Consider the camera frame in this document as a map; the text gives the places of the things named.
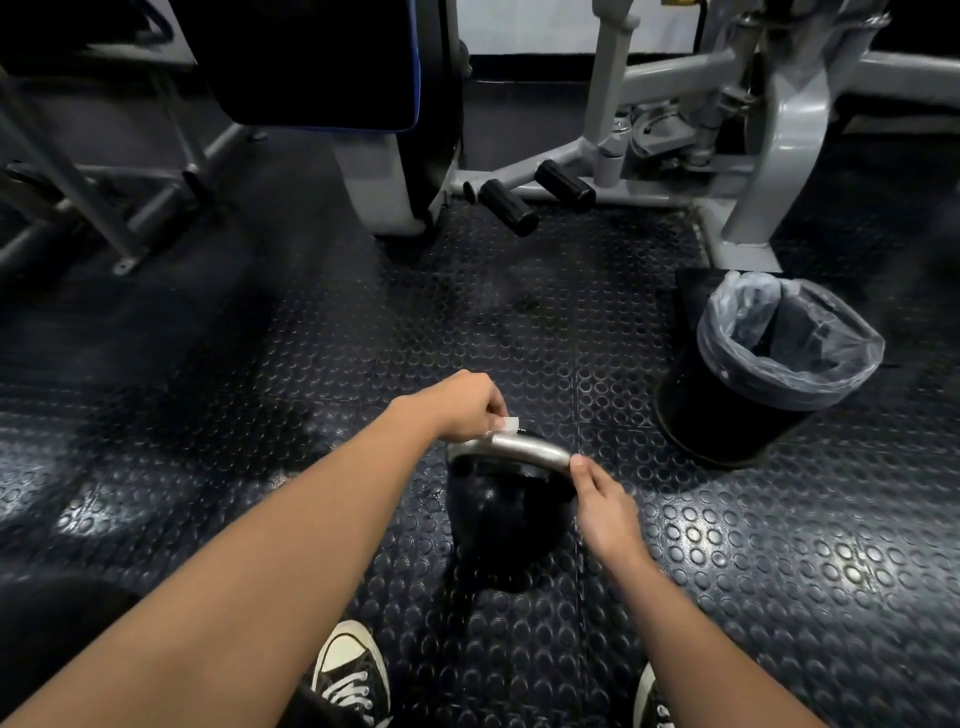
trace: blue trim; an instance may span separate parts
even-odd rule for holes
[[[417,38],[417,0],[407,0],[407,9],[410,11],[410,30],[413,36],[414,52],[414,123],[406,129],[341,129],[339,127],[290,127],[303,129],[308,132],[354,132],[354,133],[400,133],[409,132],[420,121],[420,41]]]

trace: shoe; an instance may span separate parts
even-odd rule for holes
[[[647,663],[640,675],[634,701],[634,728],[674,728],[663,695],[657,690],[654,666]]]
[[[317,656],[310,689],[330,705],[355,711],[373,728],[385,728],[392,719],[383,655],[358,621],[334,627]]]

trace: black rubber grip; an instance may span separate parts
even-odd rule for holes
[[[500,221],[520,237],[537,229],[540,218],[500,180],[487,180],[477,192],[477,202],[500,218]]]
[[[579,177],[567,174],[562,166],[548,159],[537,167],[534,179],[547,192],[560,200],[561,205],[574,212],[586,212],[597,201],[597,191]]]

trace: person's left arm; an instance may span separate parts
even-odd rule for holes
[[[482,374],[398,398],[198,551],[3,728],[273,728],[424,452],[506,416]]]

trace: clear plastic trash bag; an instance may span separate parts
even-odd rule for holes
[[[823,286],[727,273],[697,327],[710,370],[750,400],[809,411],[842,400],[883,360],[883,337]]]

